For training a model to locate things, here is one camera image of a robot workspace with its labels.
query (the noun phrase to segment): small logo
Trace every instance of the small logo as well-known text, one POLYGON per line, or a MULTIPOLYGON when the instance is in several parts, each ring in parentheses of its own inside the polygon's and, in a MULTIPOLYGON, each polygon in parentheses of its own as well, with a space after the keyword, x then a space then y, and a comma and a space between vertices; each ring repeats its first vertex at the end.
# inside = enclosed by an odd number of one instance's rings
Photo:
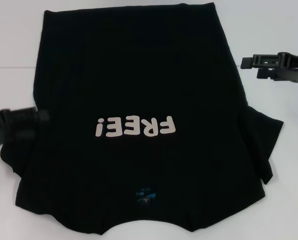
POLYGON ((144 187, 141 191, 136 193, 137 205, 148 207, 155 203, 156 193, 152 192, 151 188, 144 187))

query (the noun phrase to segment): t-shirt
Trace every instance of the t-shirt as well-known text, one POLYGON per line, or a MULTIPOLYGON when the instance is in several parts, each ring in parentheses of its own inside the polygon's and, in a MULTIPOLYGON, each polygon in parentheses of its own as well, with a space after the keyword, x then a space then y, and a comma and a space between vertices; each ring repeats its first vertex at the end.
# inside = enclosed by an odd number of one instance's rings
POLYGON ((213 3, 45 11, 34 98, 49 127, 1 152, 16 205, 75 231, 206 228, 272 177, 283 122, 248 106, 213 3))

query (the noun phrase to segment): folded t-shirt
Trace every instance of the folded t-shirt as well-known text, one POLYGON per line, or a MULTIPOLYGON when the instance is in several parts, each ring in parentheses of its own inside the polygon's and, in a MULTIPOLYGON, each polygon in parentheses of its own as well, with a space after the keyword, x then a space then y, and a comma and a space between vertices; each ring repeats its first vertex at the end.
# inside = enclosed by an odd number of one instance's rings
POLYGON ((195 231, 272 177, 283 123, 248 106, 213 3, 46 11, 34 98, 49 128, 1 152, 16 205, 75 231, 195 231))

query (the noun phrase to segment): white background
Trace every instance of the white background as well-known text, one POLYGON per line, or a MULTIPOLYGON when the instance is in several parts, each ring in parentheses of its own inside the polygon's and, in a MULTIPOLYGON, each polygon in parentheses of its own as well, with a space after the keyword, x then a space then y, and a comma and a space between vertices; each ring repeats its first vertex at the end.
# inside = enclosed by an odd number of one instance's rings
MULTIPOLYGON (((33 80, 43 12, 131 5, 205 4, 179 0, 0 0, 0 109, 33 106, 33 80)), ((237 65, 253 54, 298 55, 298 0, 215 0, 237 65)), ((271 155, 267 196, 196 232, 156 222, 118 225, 103 236, 74 232, 49 215, 16 207, 20 178, 0 159, 0 240, 298 240, 298 84, 256 79, 239 70, 249 105, 284 121, 271 155)))

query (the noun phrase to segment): white surface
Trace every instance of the white surface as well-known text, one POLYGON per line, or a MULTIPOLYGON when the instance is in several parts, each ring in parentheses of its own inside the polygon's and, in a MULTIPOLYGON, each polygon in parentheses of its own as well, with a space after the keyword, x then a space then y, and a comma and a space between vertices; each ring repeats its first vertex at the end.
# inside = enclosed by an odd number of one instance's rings
MULTIPOLYGON (((0 0, 0 109, 34 104, 34 67, 44 10, 65 11, 126 5, 204 4, 166 0, 0 0)), ((239 65, 252 54, 298 54, 298 0, 215 0, 232 54, 239 65)), ((246 210, 194 233, 154 221, 116 226, 103 236, 63 227, 48 215, 15 206, 20 178, 0 159, 0 240, 298 240, 298 84, 256 79, 240 70, 249 104, 285 122, 271 155, 274 177, 267 197, 246 210)))

